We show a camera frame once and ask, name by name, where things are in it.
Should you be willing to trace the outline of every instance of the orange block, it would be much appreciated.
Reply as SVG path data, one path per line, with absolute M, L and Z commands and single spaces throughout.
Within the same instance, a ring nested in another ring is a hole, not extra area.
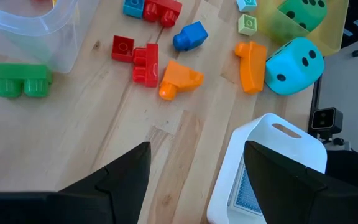
M 160 96 L 173 100 L 177 92 L 191 91 L 203 84 L 204 75 L 173 60 L 168 62 L 160 85 Z
M 264 89 L 267 48 L 253 41 L 239 42 L 234 53 L 241 57 L 240 77 L 242 89 L 255 94 Z

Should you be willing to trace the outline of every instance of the handle cutout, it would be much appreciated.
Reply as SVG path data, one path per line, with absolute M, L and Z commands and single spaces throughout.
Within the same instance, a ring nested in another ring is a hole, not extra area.
M 285 134 L 289 135 L 290 137 L 293 137 L 293 138 L 302 138 L 302 136 L 300 136 L 299 134 L 297 134 L 297 133 L 295 133 L 295 132 L 289 130 L 288 128 L 286 128 L 286 127 L 284 127 L 284 126 L 282 126 L 281 124 L 275 123 L 275 124 L 272 124 L 272 126 L 273 126 L 274 128 L 277 128 L 278 130 L 284 132 Z

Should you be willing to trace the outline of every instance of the green dice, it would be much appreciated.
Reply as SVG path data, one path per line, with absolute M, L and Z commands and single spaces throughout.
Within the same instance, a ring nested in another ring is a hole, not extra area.
M 325 0 L 286 0 L 278 10 L 311 32 L 326 17 L 327 5 Z
M 239 33 L 245 35 L 253 35 L 257 31 L 256 18 L 243 14 L 239 19 Z
M 21 96 L 22 89 L 30 97 L 49 95 L 52 73 L 45 65 L 0 63 L 0 96 Z

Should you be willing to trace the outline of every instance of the plastic bin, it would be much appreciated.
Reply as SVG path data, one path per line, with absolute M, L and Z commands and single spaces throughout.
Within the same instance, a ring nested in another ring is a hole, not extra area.
M 349 0 L 326 0 L 327 16 L 322 23 L 308 32 L 277 7 L 284 0 L 260 0 L 255 12 L 260 31 L 269 35 L 276 43 L 283 45 L 295 37 L 307 37 L 320 49 L 324 56 L 341 49 Z
M 297 137 L 288 135 L 284 128 L 295 133 Z M 239 212 L 229 205 L 229 199 L 235 197 L 231 195 L 232 189 L 238 188 L 237 171 L 242 170 L 244 165 L 241 161 L 247 140 L 255 141 L 320 173 L 325 173 L 327 152 L 319 140 L 275 114 L 265 114 L 234 130 L 230 138 L 207 209 L 207 218 L 212 224 L 266 223 L 262 214 Z
M 68 73 L 99 0 L 0 0 L 0 54 Z

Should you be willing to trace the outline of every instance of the wooden surface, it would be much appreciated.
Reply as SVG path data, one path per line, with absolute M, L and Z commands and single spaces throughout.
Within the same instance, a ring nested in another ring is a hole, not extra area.
M 176 26 L 162 29 L 123 16 L 122 1 L 100 0 L 74 69 L 55 74 L 48 98 L 0 98 L 0 190 L 59 190 L 150 141 L 139 223 L 200 223 L 235 128 L 273 112 L 306 129 L 313 87 L 288 97 L 266 86 L 258 95 L 242 92 L 237 42 L 254 40 L 269 53 L 278 46 L 259 33 L 237 33 L 235 1 L 181 2 Z M 208 31 L 206 42 L 175 52 L 173 35 L 198 20 Z M 136 46 L 158 43 L 160 79 L 174 59 L 203 72 L 203 85 L 163 101 L 157 89 L 132 83 L 131 64 L 110 59 L 114 34 L 135 38 Z

